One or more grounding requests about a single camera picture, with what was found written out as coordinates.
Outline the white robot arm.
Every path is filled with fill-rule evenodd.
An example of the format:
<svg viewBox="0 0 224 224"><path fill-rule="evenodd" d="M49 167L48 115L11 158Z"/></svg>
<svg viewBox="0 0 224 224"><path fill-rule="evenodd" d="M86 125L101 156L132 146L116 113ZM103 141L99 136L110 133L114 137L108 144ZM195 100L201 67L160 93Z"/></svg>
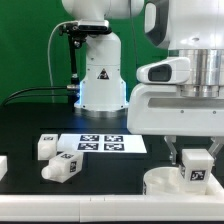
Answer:
<svg viewBox="0 0 224 224"><path fill-rule="evenodd" d="M90 116L127 112L132 134L224 136L224 0L62 0L87 42L86 74L74 107ZM112 18L144 16L166 59L138 68L125 91Z"/></svg>

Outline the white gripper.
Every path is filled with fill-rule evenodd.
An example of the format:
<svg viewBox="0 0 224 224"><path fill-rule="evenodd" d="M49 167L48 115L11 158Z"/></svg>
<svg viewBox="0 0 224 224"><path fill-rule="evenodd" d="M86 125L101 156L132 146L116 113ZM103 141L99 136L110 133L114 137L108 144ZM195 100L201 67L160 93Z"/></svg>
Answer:
<svg viewBox="0 0 224 224"><path fill-rule="evenodd" d="M130 96L127 129L165 136L173 165L181 162L176 136L212 137L208 152L216 158L224 147L224 99L181 97L176 85L138 84Z"/></svg>

